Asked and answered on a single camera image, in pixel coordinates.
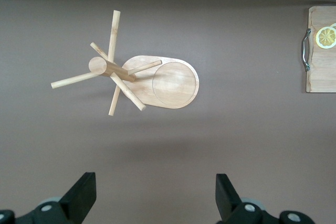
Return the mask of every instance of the bolt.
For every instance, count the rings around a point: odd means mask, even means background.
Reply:
[[[45,205],[44,207],[41,208],[41,211],[46,212],[46,211],[49,211],[51,208],[52,208],[51,205]]]
[[[249,212],[254,212],[254,211],[256,211],[256,208],[254,206],[250,205],[250,204],[246,204],[245,205],[245,210],[249,211]]]
[[[295,221],[295,222],[300,222],[301,219],[298,215],[296,214],[293,214],[293,213],[290,213],[287,215],[288,219],[292,220],[292,221]]]

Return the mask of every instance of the lemon slice decoration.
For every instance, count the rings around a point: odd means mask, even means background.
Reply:
[[[316,34],[316,43],[323,49],[329,49],[335,46],[336,29],[331,26],[322,27]]]

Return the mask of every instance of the round wooden inset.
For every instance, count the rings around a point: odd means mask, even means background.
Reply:
[[[162,65],[153,77],[155,96],[164,104],[180,106],[195,97],[196,78],[185,64],[170,62]]]

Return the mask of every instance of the oval wooden board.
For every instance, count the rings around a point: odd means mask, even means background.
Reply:
[[[179,59],[160,56],[135,56],[122,66],[131,70],[161,60],[162,64],[135,75],[133,82],[124,81],[130,90],[144,103],[168,109],[179,109],[191,103],[199,85],[195,69]]]

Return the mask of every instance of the wooden serving tray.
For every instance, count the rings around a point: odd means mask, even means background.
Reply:
[[[144,103],[168,109],[179,109],[191,103],[197,95],[199,79],[195,69],[179,59],[159,56],[135,56],[122,66],[130,70],[161,60],[162,64],[136,73],[127,87]]]
[[[313,6],[309,9],[310,71],[307,71],[307,92],[336,92],[336,46],[323,49],[317,45],[316,34],[322,27],[336,23],[336,6]]]

